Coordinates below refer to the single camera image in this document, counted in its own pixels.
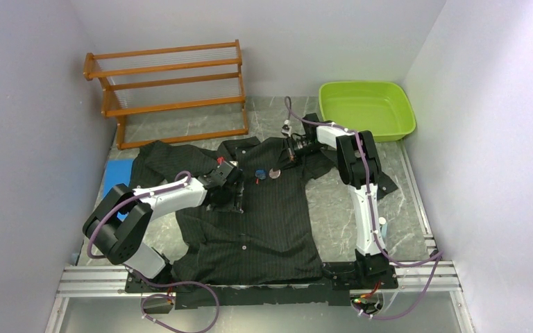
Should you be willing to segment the black pinstriped shirt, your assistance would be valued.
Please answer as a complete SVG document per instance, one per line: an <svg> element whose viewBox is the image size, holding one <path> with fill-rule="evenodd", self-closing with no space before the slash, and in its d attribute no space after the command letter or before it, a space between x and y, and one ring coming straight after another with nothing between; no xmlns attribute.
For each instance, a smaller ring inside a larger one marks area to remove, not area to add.
<svg viewBox="0 0 533 333"><path fill-rule="evenodd" d="M276 166L281 138L251 137L222 142L214 150L155 141L133 161L130 187L154 187L181 171L204 176L224 157L239 163L244 174L242 211L215 212L193 207L176 212L187 252L174 262L179 280L206 284L266 284L313 281L322 276L322 261L312 236L305 188L335 164L325 151L309 154L276 179L257 181L257 170Z"/></svg>

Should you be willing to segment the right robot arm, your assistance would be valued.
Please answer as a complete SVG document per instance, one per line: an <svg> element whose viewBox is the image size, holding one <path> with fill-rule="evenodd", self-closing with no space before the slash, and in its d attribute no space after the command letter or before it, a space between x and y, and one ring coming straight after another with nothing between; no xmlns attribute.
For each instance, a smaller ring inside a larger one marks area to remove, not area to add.
<svg viewBox="0 0 533 333"><path fill-rule="evenodd" d="M378 214L378 180L382 171L380 158L369 131L349 130L334 122L321 123L316 114L300 119L304 133L293 133L289 113L281 128L284 148L277 169L283 170L302 162L322 148L336 151L337 170L348 186L357 226L354 278L364 288L372 287L389 269L384 256L385 245Z"/></svg>

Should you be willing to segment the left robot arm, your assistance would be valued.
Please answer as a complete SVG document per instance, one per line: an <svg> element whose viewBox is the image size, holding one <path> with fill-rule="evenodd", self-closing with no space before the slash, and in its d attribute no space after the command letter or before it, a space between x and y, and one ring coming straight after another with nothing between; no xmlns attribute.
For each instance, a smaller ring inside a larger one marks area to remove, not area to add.
<svg viewBox="0 0 533 333"><path fill-rule="evenodd" d="M144 243L150 222L193 207L241 213L243 191L243 171L230 161L218 162L209 173L197 177L181 171L165 185L136 189L115 185L83 225L87 256L122 265L142 277L153 291L162 291L172 280L172 265Z"/></svg>

